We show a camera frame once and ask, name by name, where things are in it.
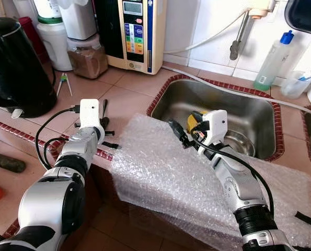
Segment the blue cap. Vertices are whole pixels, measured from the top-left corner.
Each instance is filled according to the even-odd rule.
[[[289,30],[289,32],[286,32],[283,34],[280,42],[281,43],[284,43],[284,44],[289,44],[291,42],[291,40],[293,39],[293,34],[292,34],[292,31]]]

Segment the white hose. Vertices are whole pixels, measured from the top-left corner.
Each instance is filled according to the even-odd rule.
[[[209,82],[207,82],[207,81],[205,81],[205,80],[203,80],[203,79],[201,79],[199,77],[196,77],[196,76],[194,76],[192,74],[189,74],[187,72],[180,71],[178,69],[174,69],[174,68],[167,67],[167,66],[162,66],[162,68],[170,70],[170,71],[173,71],[173,72],[177,72],[177,73],[183,74],[183,75],[188,76],[188,77],[190,77],[190,78],[192,78],[194,80],[197,80],[198,82],[201,82],[202,84],[211,86],[211,87],[213,87],[215,89],[222,90],[222,91],[227,92],[227,93],[231,93],[231,94],[234,94],[234,95],[243,96],[243,97],[247,97],[247,98],[254,98],[254,99],[260,99],[260,100],[264,100],[264,101],[268,101],[268,102],[274,102],[274,103],[278,103],[278,104],[281,104],[281,105],[285,105],[285,106],[289,106],[289,107],[292,107],[292,108],[296,108],[296,109],[299,109],[299,110],[302,110],[304,112],[307,112],[307,113],[311,114],[311,110],[309,110],[309,109],[307,109],[305,107],[301,107],[301,106],[289,103],[289,102],[280,101],[280,100],[272,99],[272,98],[264,98],[264,97],[260,97],[260,96],[255,96],[255,95],[247,94],[247,93],[236,92],[234,90],[230,90],[230,89],[226,89],[226,88],[223,88],[223,87],[220,87],[220,86],[212,85]]]
[[[173,50],[173,51],[164,51],[164,54],[172,54],[172,53],[178,53],[178,52],[182,52],[182,51],[188,51],[188,50],[191,50],[197,46],[200,46],[208,41],[210,41],[211,39],[213,39],[214,37],[216,37],[217,35],[219,35],[220,33],[222,33],[224,30],[226,30],[229,26],[231,26],[236,20],[238,20],[245,12],[249,11],[250,9],[245,9],[243,12],[240,13],[240,15],[234,19],[229,25],[225,26],[223,29],[221,29],[219,32],[217,32],[216,34],[214,35],[211,35],[210,37],[198,42],[198,43],[195,43],[195,44],[192,44],[188,47],[185,47],[185,48],[181,48],[179,50]]]

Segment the black kettle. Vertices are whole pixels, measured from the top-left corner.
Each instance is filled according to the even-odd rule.
[[[0,18],[0,106],[23,118],[53,108],[56,93],[20,23]]]

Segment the yellow object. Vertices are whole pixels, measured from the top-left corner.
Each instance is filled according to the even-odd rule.
[[[208,113],[208,111],[202,111],[201,114],[206,114]],[[193,117],[193,115],[189,115],[188,120],[187,120],[187,131],[188,133],[190,133],[190,130],[192,128],[194,128],[195,126],[197,126],[197,121],[196,119]]]

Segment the control panel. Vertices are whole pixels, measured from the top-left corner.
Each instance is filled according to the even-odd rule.
[[[126,53],[128,60],[144,62],[144,28],[142,0],[123,1]]]

